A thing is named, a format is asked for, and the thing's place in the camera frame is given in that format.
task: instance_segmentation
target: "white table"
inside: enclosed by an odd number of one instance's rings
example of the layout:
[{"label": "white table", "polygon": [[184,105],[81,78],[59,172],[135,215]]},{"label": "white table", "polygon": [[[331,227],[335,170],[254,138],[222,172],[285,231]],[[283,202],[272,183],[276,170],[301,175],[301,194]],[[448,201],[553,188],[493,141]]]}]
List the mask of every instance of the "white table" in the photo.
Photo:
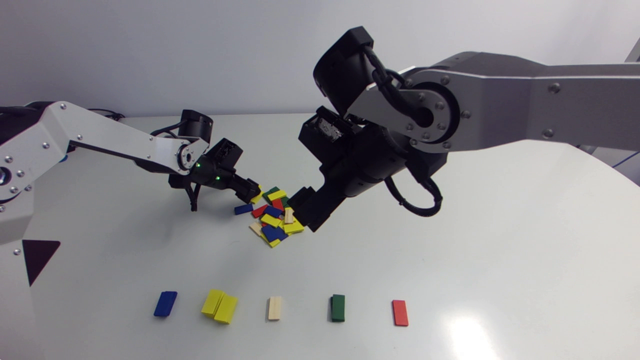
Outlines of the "white table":
[{"label": "white table", "polygon": [[[307,118],[217,116],[212,141],[240,145],[238,174],[263,188],[317,189],[319,162],[297,140]],[[145,131],[176,121],[125,119]],[[26,234],[62,242],[31,288],[42,347],[49,360],[640,355],[635,184],[569,145],[530,141],[451,154],[435,180],[433,218],[381,184],[271,249],[249,214],[233,215],[232,191],[203,188],[191,213],[166,175],[79,149],[36,182]],[[408,172],[396,183],[429,204]],[[200,314],[211,288],[239,297],[231,325]],[[154,318],[166,290],[173,311]],[[334,293],[344,323],[327,319]],[[393,299],[406,300],[409,327],[394,327]]]}]

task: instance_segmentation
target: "red wooden block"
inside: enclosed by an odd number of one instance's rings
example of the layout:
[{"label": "red wooden block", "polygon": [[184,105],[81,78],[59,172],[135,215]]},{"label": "red wooden block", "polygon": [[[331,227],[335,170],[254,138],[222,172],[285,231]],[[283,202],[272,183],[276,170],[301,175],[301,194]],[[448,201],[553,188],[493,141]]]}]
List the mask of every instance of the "red wooden block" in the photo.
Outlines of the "red wooden block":
[{"label": "red wooden block", "polygon": [[255,210],[253,210],[253,211],[251,212],[251,215],[253,215],[253,217],[254,217],[254,218],[259,218],[259,217],[261,217],[261,216],[262,216],[262,214],[264,213],[264,210],[267,208],[267,206],[268,206],[268,205],[264,205],[264,206],[261,206],[261,207],[259,207],[259,208],[255,209]]},{"label": "red wooden block", "polygon": [[284,206],[282,206],[282,200],[280,199],[275,199],[274,201],[272,201],[271,206],[273,206],[276,209],[280,209],[284,211]]},{"label": "red wooden block", "polygon": [[409,326],[409,318],[406,315],[406,303],[404,300],[393,300],[394,321],[396,326]]}]

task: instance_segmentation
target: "screw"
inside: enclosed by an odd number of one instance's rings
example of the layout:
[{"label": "screw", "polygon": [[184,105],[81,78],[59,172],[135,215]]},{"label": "screw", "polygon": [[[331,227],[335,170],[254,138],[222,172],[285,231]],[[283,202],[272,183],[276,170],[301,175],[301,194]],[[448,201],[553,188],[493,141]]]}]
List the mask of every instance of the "screw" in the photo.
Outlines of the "screw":
[{"label": "screw", "polygon": [[549,85],[547,90],[549,90],[549,92],[551,94],[557,94],[557,93],[560,92],[560,84],[559,83],[553,83],[553,84]]},{"label": "screw", "polygon": [[542,137],[544,137],[545,139],[554,137],[554,130],[553,129],[544,130],[542,132]]}]

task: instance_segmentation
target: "green wooden block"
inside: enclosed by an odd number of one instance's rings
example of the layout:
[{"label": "green wooden block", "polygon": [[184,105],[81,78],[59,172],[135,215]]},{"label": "green wooden block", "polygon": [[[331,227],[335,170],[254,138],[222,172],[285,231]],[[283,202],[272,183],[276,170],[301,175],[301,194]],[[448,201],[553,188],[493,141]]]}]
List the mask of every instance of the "green wooden block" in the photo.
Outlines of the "green wooden block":
[{"label": "green wooden block", "polygon": [[333,294],[331,297],[331,321],[344,322],[344,295]]},{"label": "green wooden block", "polygon": [[277,186],[274,186],[271,188],[271,190],[269,190],[268,192],[264,192],[262,194],[262,197],[264,198],[264,200],[267,200],[267,204],[271,205],[271,200],[269,200],[269,195],[277,191],[280,191],[280,189]]}]

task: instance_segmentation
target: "blue wooden block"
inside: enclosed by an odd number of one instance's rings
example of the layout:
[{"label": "blue wooden block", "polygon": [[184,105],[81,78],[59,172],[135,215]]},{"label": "blue wooden block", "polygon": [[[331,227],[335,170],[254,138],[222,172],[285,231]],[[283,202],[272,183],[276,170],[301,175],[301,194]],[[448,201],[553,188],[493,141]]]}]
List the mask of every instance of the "blue wooden block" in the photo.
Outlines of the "blue wooden block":
[{"label": "blue wooden block", "polygon": [[178,293],[176,291],[163,291],[160,294],[160,299],[158,299],[154,316],[169,316],[177,296]]},{"label": "blue wooden block", "polygon": [[272,217],[279,217],[280,215],[282,215],[282,210],[280,209],[276,209],[273,206],[267,206],[267,208],[264,210],[265,214],[269,214]]},{"label": "blue wooden block", "polygon": [[236,215],[250,213],[251,211],[253,211],[253,204],[236,206],[234,211],[236,212]]},{"label": "blue wooden block", "polygon": [[276,233],[278,234],[278,239],[280,241],[286,239],[289,237],[289,235],[287,235],[287,233],[284,232],[284,229],[282,229],[281,227],[276,227]]},{"label": "blue wooden block", "polygon": [[268,242],[272,242],[278,239],[278,235],[280,233],[277,229],[279,229],[279,227],[273,227],[271,225],[262,227],[262,233],[264,234],[264,236],[266,236]]}]

